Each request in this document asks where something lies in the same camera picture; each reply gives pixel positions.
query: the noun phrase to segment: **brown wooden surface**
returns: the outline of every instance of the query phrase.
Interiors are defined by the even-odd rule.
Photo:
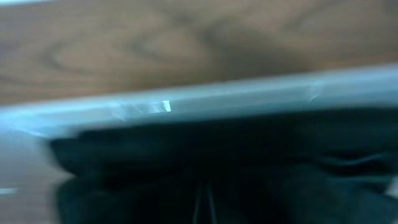
[[[398,59],[396,0],[60,0],[0,7],[0,103]]]

